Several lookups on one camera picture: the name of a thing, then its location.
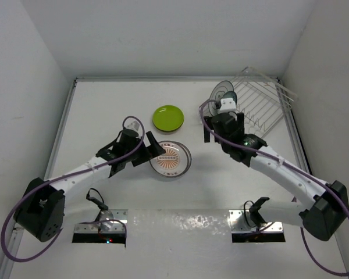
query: white tabletop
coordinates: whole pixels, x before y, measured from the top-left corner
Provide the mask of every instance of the white tabletop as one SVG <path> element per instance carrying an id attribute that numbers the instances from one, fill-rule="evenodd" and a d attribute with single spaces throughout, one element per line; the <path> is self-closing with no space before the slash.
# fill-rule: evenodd
<path id="1" fill-rule="evenodd" d="M 198 106 L 218 81 L 77 83 L 52 162 L 52 176 L 94 156 L 117 136 L 128 115 L 140 118 L 158 141 L 185 144 L 193 164 L 177 179 L 157 175 L 148 163 L 127 166 L 98 187 L 110 208 L 129 210 L 126 249 L 118 244 L 72 244 L 73 228 L 66 228 L 39 259 L 16 263 L 11 278 L 39 274 L 41 278 L 331 278 L 311 262 L 297 227 L 284 226 L 284 243 L 231 243 L 227 209 L 239 208 L 247 199 L 269 196 L 289 201 L 292 196 L 230 159 L 218 144 L 203 142 Z M 181 129 L 171 135 L 157 132 L 151 124 L 153 111 L 166 104 L 178 106 L 185 115 Z M 265 140 L 296 162 L 283 119 Z M 320 262 L 344 271 L 334 237 L 325 243 L 308 238 Z M 24 233 L 18 256 L 31 256 L 42 246 Z"/>

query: dish rack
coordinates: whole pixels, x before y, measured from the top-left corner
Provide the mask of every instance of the dish rack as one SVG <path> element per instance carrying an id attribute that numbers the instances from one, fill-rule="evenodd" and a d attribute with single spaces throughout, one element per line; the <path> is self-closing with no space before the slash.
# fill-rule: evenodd
<path id="1" fill-rule="evenodd" d="M 237 110 L 245 116 L 245 132 L 261 138 L 297 100 L 297 94 L 253 67 L 246 67 L 230 82 L 237 94 Z"/>

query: plate with orange pattern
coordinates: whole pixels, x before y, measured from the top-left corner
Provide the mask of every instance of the plate with orange pattern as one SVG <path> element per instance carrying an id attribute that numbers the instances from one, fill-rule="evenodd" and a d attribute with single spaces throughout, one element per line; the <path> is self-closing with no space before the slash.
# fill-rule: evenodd
<path id="1" fill-rule="evenodd" d="M 165 177 L 184 175 L 191 165 L 191 154 L 188 148 L 173 141 L 161 141 L 159 144 L 166 153 L 150 161 L 152 168 Z"/>

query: cable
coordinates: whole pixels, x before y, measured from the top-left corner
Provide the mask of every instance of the cable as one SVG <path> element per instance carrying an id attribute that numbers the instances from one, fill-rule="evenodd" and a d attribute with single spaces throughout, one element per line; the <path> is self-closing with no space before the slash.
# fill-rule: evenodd
<path id="1" fill-rule="evenodd" d="M 255 228 L 257 227 L 256 225 L 254 225 L 253 227 L 249 224 L 248 220 L 247 220 L 247 215 L 245 214 L 245 206 L 248 202 L 251 202 L 252 205 L 254 205 L 255 203 L 253 201 L 246 201 L 244 204 L 243 204 L 243 211 L 244 211 L 244 221 L 246 222 L 246 224 L 248 226 L 250 226 L 251 228 Z M 257 231 L 254 231 L 254 232 L 249 232 L 249 233 L 246 233 L 246 234 L 243 234 L 244 237 L 251 237 L 251 236 L 254 236 L 254 235 L 259 235 L 260 233 L 262 233 L 263 231 L 266 231 L 268 228 L 270 228 L 272 225 L 274 225 L 275 222 L 273 223 L 270 223 L 269 225 L 265 226 L 264 228 L 262 228 L 261 230 L 259 228 L 257 228 Z"/>
<path id="2" fill-rule="evenodd" d="M 98 235 L 98 237 L 99 237 L 100 239 L 105 240 L 105 241 L 107 240 L 107 238 L 104 237 L 104 236 L 101 234 L 101 229 L 100 229 L 100 228 L 98 229 L 97 235 Z"/>
<path id="3" fill-rule="evenodd" d="M 246 150 L 246 151 L 251 151 L 251 152 L 256 152 L 258 154 L 261 154 L 261 155 L 264 155 L 268 158 L 271 158 L 275 161 L 279 161 L 279 158 L 274 156 L 274 155 L 271 155 L 271 154 L 268 154 L 266 152 L 263 152 L 263 151 L 260 151 L 260 150 L 257 150 L 257 149 L 254 149 L 254 148 L 250 148 L 250 147 L 246 147 L 246 146 L 243 146 L 243 145 L 239 145 L 239 144 L 235 144 L 231 141 L 228 141 L 226 139 L 224 139 L 223 137 L 217 135 L 214 131 L 212 131 L 209 126 L 207 125 L 207 123 L 205 122 L 204 120 L 204 117 L 203 117 L 203 109 L 204 107 L 209 104 L 210 102 L 214 102 L 213 100 L 207 100 L 205 101 L 202 105 L 201 105 L 201 109 L 200 109 L 200 115 L 201 115 L 201 121 L 203 123 L 203 126 L 207 129 L 207 131 L 209 133 L 211 133 L 215 138 L 217 138 L 219 141 L 222 141 L 224 142 L 225 144 L 229 144 L 230 146 L 232 147 L 235 147 L 235 148 L 239 148 L 239 149 L 242 149 L 242 150 Z M 320 182 L 318 179 L 316 179 L 315 177 L 312 177 L 310 176 L 308 173 L 304 172 L 303 170 L 299 169 L 298 167 L 295 167 L 293 165 L 290 165 L 288 164 L 287 162 L 284 162 L 283 161 L 283 165 L 285 167 L 287 167 L 288 169 L 292 170 L 292 171 L 295 171 L 299 174 L 301 174 L 302 176 L 306 177 L 307 179 L 317 183 L 318 185 L 320 185 L 322 188 L 324 188 L 335 200 L 336 202 L 340 205 L 341 209 L 343 210 L 343 212 L 345 213 L 345 215 L 347 216 L 347 218 L 349 219 L 349 210 L 347 209 L 346 205 L 344 204 L 344 202 L 327 186 L 327 185 L 324 185 L 322 182 Z M 344 273 L 340 273 L 340 272 L 336 272 L 336 271 L 333 271 L 333 270 L 329 270 L 328 268 L 324 267 L 323 265 L 321 265 L 313 256 L 313 254 L 311 253 L 311 251 L 309 250 L 309 246 L 307 244 L 307 241 L 305 239 L 305 235 L 304 235 L 304 230 L 302 228 L 300 228 L 301 230 L 301 235 L 302 235 L 302 240 L 304 241 L 304 245 L 305 245 L 305 248 L 307 250 L 307 252 L 309 253 L 309 256 L 310 258 L 314 261 L 314 263 L 319 266 L 322 270 L 332 274 L 332 275 L 335 275 L 335 276 L 342 276 L 342 277 L 346 277 L 346 276 L 349 276 L 349 271 L 347 272 L 344 272 Z"/>
<path id="4" fill-rule="evenodd" d="M 98 194 L 99 197 L 101 198 L 101 201 L 102 201 L 103 203 L 105 203 L 105 200 L 104 200 L 104 198 L 102 197 L 101 193 L 100 193 L 97 189 L 95 189 L 95 188 L 90 188 L 90 189 L 89 189 L 89 191 L 88 191 L 88 193 L 87 193 L 87 198 L 89 198 L 89 193 L 90 193 L 91 190 L 97 192 L 97 194 Z"/>
<path id="5" fill-rule="evenodd" d="M 96 225 L 96 224 L 102 224 L 102 223 L 106 223 L 106 222 L 110 222 L 110 221 L 113 221 L 113 222 L 117 222 L 119 224 L 121 224 L 124 228 L 124 238 L 127 239 L 127 226 L 120 220 L 117 220 L 117 219 L 106 219 L 106 220 L 100 220 L 100 221 L 94 221 L 94 222 L 83 222 L 82 224 L 85 224 L 85 225 Z"/>
<path id="6" fill-rule="evenodd" d="M 254 225 L 254 226 L 251 226 L 250 223 L 248 222 L 247 220 L 247 212 L 245 211 L 245 206 L 246 204 L 250 202 L 252 204 L 252 206 L 255 204 L 253 201 L 246 201 L 244 204 L 243 204 L 243 216 L 244 216 L 244 221 L 245 223 L 250 227 L 250 228 L 255 228 L 257 227 L 257 225 Z"/>
<path id="7" fill-rule="evenodd" d="M 109 164 L 113 164 L 113 163 L 116 163 L 116 162 L 119 162 L 127 157 L 129 157 L 130 155 L 132 155 L 134 152 L 136 152 L 140 146 L 143 144 L 144 142 L 144 137 L 145 137 L 145 128 L 144 128 L 144 125 L 143 123 L 141 122 L 140 119 L 136 118 L 135 116 L 127 116 L 124 120 L 123 120 L 123 125 L 125 124 L 125 122 L 130 119 L 130 118 L 133 118 L 135 120 L 138 121 L 138 123 L 140 124 L 141 128 L 142 128 L 142 137 L 140 139 L 140 142 L 137 144 L 137 146 L 130 152 L 128 152 L 127 154 L 119 157 L 119 158 L 115 158 L 114 160 L 111 160 L 111 161 L 108 161 L 108 162 L 105 162 L 105 163 L 102 163 L 102 164 L 99 164 L 97 166 L 95 166 L 94 168 L 97 169 L 99 167 L 104 167 L 104 166 L 107 166 Z M 84 174 L 84 173 L 88 173 L 89 171 L 92 171 L 92 169 L 85 169 L 85 170 L 80 170 L 80 171 L 76 171 L 74 173 L 69 173 L 69 174 L 66 174 L 64 176 L 60 176 L 60 177 L 57 177 L 57 178 L 54 178 L 52 180 L 49 180 L 49 181 L 46 181 L 44 183 L 42 183 L 41 185 L 35 187 L 34 189 L 32 189 L 30 192 L 28 192 L 27 194 L 25 194 L 22 199 L 20 201 L 18 201 L 17 204 L 14 205 L 14 207 L 12 208 L 12 210 L 9 212 L 8 216 L 6 217 L 3 225 L 2 225 L 2 228 L 1 228 L 1 233 L 0 233 L 0 244 L 1 244 L 1 249 L 2 251 L 4 252 L 5 256 L 8 257 L 9 260 L 12 260 L 14 262 L 18 262 L 18 263 L 24 263 L 24 262 L 29 262 L 33 259 L 36 259 L 37 257 L 41 256 L 45 251 L 47 251 L 52 245 L 53 243 L 56 241 L 57 237 L 59 236 L 60 232 L 62 231 L 59 230 L 59 232 L 53 237 L 52 241 L 49 243 L 49 245 L 47 247 L 45 247 L 42 251 L 40 251 L 39 253 L 37 253 L 36 255 L 32 256 L 32 257 L 28 257 L 28 258 L 25 258 L 25 259 L 20 259 L 18 257 L 15 257 L 13 256 L 12 254 L 10 254 L 10 252 L 8 251 L 8 248 L 6 247 L 6 244 L 5 244 L 5 233 L 6 233 L 6 229 L 8 227 L 8 224 L 10 222 L 10 218 L 13 216 L 13 214 L 15 213 L 15 211 L 19 208 L 19 206 L 26 200 L 28 199 L 32 194 L 36 193 L 37 191 L 39 191 L 40 189 L 43 189 L 44 187 L 48 186 L 49 184 L 52 184 L 52 183 L 55 183 L 55 182 L 58 182 L 60 180 L 64 180 L 64 179 L 67 179 L 69 177 L 73 177 L 73 176 L 78 176 L 80 174 Z M 110 220 L 103 220 L 103 221 L 98 221 L 98 223 L 104 223 L 104 222 L 107 222 L 107 221 L 110 221 Z M 125 231 L 126 231 L 126 235 L 127 235 L 127 230 L 126 230 L 126 226 L 119 220 L 113 220 L 113 221 L 116 221 L 118 223 L 121 223 L 123 225 L 123 227 L 125 228 Z"/>

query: white backdrop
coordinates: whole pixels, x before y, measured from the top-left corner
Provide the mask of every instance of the white backdrop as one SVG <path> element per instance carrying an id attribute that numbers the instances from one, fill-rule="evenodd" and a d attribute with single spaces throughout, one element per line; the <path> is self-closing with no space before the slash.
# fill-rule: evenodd
<path id="1" fill-rule="evenodd" d="M 314 175 L 341 181 L 349 196 L 349 0 L 318 1 L 284 80 L 299 94 L 293 109 Z M 339 231 L 349 269 L 348 222 Z"/>
<path id="2" fill-rule="evenodd" d="M 0 0 L 0 230 L 29 181 L 44 175 L 68 90 L 19 0 Z"/>
<path id="3" fill-rule="evenodd" d="M 64 73 L 283 74 L 315 0 L 22 0 Z"/>

